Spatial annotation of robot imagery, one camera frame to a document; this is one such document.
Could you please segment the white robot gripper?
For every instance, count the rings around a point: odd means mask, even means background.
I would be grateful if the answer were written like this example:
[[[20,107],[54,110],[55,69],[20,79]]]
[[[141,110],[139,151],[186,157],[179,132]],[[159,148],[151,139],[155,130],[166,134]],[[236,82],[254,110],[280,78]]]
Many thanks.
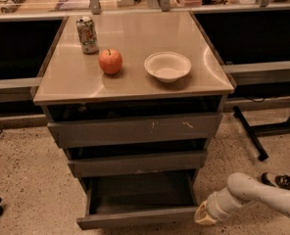
[[[240,201],[227,187],[215,191],[204,201],[194,214],[194,221],[199,225],[214,225],[217,220],[226,220],[233,211],[240,208]]]

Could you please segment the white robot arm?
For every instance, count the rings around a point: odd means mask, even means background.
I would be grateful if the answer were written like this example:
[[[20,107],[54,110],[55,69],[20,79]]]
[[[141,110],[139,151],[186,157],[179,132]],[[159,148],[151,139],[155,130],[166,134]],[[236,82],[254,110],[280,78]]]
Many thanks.
[[[226,186],[208,196],[194,214],[200,225],[226,220],[233,211],[261,202],[290,218],[290,190],[265,185],[242,172],[227,177]]]

